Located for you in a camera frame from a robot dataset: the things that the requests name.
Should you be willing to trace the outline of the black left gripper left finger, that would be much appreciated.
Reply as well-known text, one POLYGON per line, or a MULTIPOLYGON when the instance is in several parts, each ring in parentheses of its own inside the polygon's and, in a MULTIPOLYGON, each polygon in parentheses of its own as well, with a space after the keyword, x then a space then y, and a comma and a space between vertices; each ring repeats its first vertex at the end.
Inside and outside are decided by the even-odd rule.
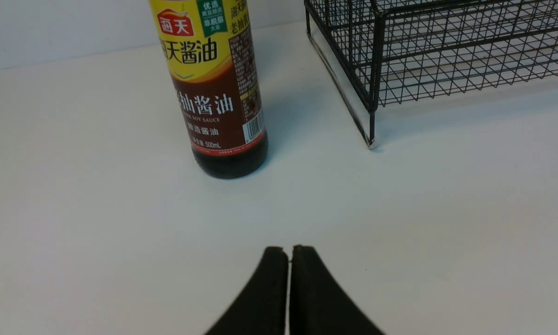
POLYGON ((283 335, 287 311, 288 256, 267 247, 253 275, 208 335, 283 335))

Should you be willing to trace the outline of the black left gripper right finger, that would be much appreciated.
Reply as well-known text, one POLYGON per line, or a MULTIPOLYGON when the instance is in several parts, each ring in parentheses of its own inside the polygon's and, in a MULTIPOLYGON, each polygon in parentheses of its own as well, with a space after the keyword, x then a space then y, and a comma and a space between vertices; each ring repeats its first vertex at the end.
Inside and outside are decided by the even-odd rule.
POLYGON ((313 246, 292 250, 289 294, 292 335, 382 335, 340 287, 313 246))

